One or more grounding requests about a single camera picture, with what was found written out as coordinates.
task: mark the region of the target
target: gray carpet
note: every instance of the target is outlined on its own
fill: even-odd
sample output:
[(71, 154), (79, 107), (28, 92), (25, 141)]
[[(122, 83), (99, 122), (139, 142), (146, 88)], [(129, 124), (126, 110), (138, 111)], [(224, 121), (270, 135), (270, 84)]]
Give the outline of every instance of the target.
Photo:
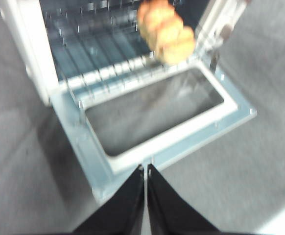
[[(285, 207), (285, 1), (252, 1), (221, 62), (259, 115), (162, 173), (220, 229), (252, 232)], [(69, 231), (97, 207), (0, 18), (0, 234)]]

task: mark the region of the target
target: bread roll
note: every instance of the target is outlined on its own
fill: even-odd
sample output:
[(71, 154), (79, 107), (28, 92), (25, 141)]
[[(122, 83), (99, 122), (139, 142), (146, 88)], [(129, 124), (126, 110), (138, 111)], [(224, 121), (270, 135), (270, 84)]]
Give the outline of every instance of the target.
[(137, 11), (137, 20), (141, 36), (163, 63), (178, 64), (193, 53), (194, 31), (184, 27), (168, 0), (144, 1)]
[(159, 48), (155, 55), (161, 62), (174, 65), (186, 60), (193, 53), (194, 49), (193, 29), (185, 26), (175, 42)]
[(149, 33), (147, 42), (150, 49), (157, 50), (166, 44), (175, 42), (183, 26), (183, 19), (177, 14), (163, 21), (154, 31)]
[[(138, 11), (137, 11), (137, 21), (138, 21), (138, 28), (139, 31), (141, 33), (141, 36), (146, 39), (147, 35), (148, 35), (148, 31), (155, 27), (157, 24), (159, 24), (163, 19), (159, 20), (159, 18), (155, 19), (152, 17), (154, 15), (159, 14), (159, 11), (162, 8), (170, 8), (169, 11), (172, 12), (172, 7), (169, 6), (168, 4), (168, 0), (152, 0), (152, 1), (144, 1), (142, 4), (140, 4)], [(146, 17), (146, 15), (152, 13), (149, 17), (147, 17), (146, 22), (147, 24), (144, 24), (144, 19)]]

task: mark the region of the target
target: oven rack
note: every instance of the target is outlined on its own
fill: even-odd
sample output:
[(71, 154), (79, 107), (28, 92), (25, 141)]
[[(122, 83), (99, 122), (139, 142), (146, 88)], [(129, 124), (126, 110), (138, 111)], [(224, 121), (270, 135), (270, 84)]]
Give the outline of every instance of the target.
[(44, 13), (60, 87), (84, 110), (163, 79), (168, 71), (184, 70), (204, 53), (197, 44), (194, 55), (182, 65), (157, 62), (137, 29), (140, 1), (111, 2), (116, 3), (91, 2)]

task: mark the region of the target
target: toaster oven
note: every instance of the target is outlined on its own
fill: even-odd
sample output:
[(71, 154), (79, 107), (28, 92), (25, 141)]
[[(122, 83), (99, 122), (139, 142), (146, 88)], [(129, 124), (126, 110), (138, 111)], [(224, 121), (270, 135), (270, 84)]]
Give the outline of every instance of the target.
[(99, 202), (137, 164), (158, 169), (255, 117), (217, 64), (247, 0), (171, 0), (195, 31), (184, 62), (140, 37), (141, 0), (0, 0), (41, 100), (52, 105)]

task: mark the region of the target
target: wire rack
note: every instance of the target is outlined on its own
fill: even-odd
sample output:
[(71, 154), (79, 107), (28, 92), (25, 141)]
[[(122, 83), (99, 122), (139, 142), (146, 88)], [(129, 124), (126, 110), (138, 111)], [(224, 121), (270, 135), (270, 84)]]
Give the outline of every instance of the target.
[(59, 81), (83, 110), (162, 79), (194, 58), (173, 67), (155, 60), (137, 29), (140, 3), (98, 0), (43, 12)]

